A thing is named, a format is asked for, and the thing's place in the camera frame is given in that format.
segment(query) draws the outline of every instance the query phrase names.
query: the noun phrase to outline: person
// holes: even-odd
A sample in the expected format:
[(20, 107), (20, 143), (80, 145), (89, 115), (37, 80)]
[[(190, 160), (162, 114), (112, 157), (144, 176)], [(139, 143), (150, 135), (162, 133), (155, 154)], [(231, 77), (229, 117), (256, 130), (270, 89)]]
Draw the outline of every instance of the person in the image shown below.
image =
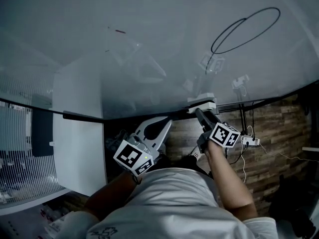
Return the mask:
[(205, 155), (213, 179), (196, 165), (198, 153), (178, 167), (160, 159), (139, 185), (122, 173), (92, 195), (84, 211), (70, 213), (56, 239), (278, 238), (275, 220), (258, 217), (251, 193), (222, 148), (210, 140)]

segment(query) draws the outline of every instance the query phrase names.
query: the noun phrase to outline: white t-shirt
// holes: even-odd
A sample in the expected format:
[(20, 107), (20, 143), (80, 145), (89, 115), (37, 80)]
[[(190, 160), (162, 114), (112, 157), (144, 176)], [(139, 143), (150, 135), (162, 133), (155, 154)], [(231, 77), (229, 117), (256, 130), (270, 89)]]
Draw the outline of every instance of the white t-shirt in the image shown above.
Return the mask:
[(57, 239), (277, 239), (274, 219), (239, 221), (219, 208), (214, 181), (183, 168), (147, 173), (127, 204), (98, 222), (86, 212), (67, 217)]

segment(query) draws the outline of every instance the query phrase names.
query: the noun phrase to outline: forearm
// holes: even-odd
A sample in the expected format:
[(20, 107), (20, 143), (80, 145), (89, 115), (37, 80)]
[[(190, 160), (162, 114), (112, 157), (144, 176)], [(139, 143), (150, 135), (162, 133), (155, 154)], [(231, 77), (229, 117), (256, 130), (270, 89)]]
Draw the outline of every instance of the forearm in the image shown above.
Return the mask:
[(249, 218), (256, 217), (257, 212), (253, 197), (229, 165), (222, 153), (222, 148), (210, 141), (206, 156), (224, 208), (238, 217), (238, 210), (247, 207)]
[(92, 213), (99, 220), (121, 208), (136, 187), (132, 175), (123, 172), (115, 180), (94, 193), (86, 202), (84, 211)]

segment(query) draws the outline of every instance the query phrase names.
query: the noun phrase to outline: black pants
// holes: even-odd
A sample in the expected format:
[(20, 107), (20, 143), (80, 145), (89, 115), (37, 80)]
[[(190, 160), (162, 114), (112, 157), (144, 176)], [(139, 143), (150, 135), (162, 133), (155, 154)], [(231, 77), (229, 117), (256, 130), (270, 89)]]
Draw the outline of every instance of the black pants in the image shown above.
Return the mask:
[(186, 156), (182, 158), (180, 161), (178, 161), (175, 165), (172, 165), (167, 156), (161, 155), (160, 160), (156, 163), (156, 165), (152, 166), (147, 172), (151, 172), (162, 168), (180, 167), (192, 169), (199, 173), (209, 176), (203, 169), (199, 168), (196, 163), (197, 159), (194, 156)]

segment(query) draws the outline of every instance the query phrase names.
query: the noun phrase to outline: power adapter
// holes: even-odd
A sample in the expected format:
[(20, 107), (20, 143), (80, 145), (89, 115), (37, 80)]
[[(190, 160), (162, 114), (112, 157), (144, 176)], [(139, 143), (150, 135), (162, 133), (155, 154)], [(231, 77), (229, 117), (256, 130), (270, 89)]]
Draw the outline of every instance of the power adapter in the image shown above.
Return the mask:
[(250, 146), (258, 146), (260, 143), (260, 139), (258, 138), (252, 138), (249, 136), (243, 137), (243, 145), (250, 145)]

